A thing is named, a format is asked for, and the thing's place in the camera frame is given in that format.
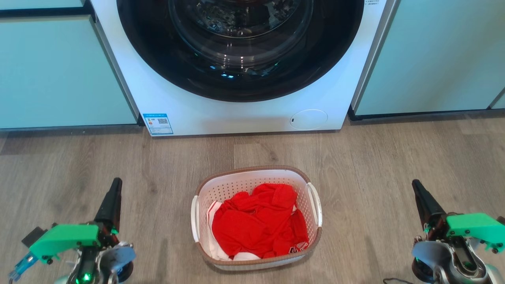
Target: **basket handle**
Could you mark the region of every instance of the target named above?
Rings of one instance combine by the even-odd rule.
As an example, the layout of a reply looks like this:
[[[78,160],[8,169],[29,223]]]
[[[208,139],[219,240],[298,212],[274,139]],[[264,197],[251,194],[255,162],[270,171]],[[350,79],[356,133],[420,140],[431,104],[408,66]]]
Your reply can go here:
[[[319,199],[319,194],[317,193],[316,188],[312,183],[307,183],[309,186],[309,193],[312,195],[312,198],[316,202],[316,207],[317,207],[317,223],[318,227],[323,226],[323,208],[321,207],[321,200]]]
[[[200,241],[199,236],[199,216],[198,216],[198,195],[193,197],[191,202],[191,230],[193,231],[193,239],[195,243]]]

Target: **red clothing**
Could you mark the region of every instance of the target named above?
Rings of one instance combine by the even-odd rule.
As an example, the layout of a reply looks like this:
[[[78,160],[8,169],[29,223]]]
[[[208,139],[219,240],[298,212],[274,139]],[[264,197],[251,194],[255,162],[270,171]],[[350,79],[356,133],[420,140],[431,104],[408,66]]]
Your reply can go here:
[[[290,185],[264,183],[252,194],[239,192],[216,211],[212,232],[230,257],[249,252],[260,258],[304,250],[309,244],[297,194]]]

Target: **wooden floor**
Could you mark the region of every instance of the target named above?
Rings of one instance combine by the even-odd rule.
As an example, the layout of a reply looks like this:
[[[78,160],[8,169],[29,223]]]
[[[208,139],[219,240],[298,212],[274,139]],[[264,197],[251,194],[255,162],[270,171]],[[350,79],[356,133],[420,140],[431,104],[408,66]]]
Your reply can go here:
[[[505,118],[168,139],[145,129],[0,135],[0,283],[27,253],[27,233],[91,220],[116,176],[123,179],[119,236],[137,251],[131,284],[419,283],[410,269],[422,233],[414,178],[446,211],[505,216]],[[207,176],[256,165],[290,165],[309,176],[323,205],[322,239],[301,263],[218,272],[193,243],[191,199]],[[505,274],[505,255],[481,256]],[[52,283],[69,270],[64,262],[38,263],[19,283]]]

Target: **cabinet door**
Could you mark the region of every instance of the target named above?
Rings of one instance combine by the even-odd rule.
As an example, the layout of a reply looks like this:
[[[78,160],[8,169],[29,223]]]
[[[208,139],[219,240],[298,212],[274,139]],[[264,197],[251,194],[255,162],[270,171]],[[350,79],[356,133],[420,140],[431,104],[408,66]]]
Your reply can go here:
[[[0,10],[82,7],[85,0],[0,0]]]
[[[486,109],[505,78],[505,1],[399,3],[357,115]]]
[[[505,109],[505,95],[502,95],[496,104],[494,104],[493,109]]]
[[[0,128],[134,124],[89,16],[0,21]]]

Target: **washing machine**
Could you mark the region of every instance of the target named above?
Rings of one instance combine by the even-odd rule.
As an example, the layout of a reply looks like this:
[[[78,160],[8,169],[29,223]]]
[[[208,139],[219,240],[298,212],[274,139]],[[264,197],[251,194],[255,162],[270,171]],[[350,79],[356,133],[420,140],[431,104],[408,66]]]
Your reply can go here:
[[[386,0],[92,0],[152,136],[342,127]]]

